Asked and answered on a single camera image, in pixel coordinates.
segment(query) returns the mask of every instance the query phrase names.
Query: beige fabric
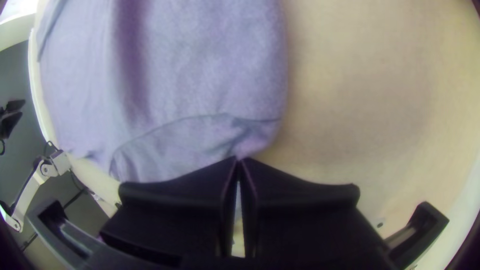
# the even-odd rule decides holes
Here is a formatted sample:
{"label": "beige fabric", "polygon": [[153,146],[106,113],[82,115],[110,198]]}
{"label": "beige fabric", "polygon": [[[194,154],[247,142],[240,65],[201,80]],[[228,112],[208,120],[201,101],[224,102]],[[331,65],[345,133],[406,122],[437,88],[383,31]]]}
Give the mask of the beige fabric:
{"label": "beige fabric", "polygon": [[355,183],[386,237],[417,204],[448,214],[480,146],[480,19],[463,0],[284,0],[289,104],[258,158]]}

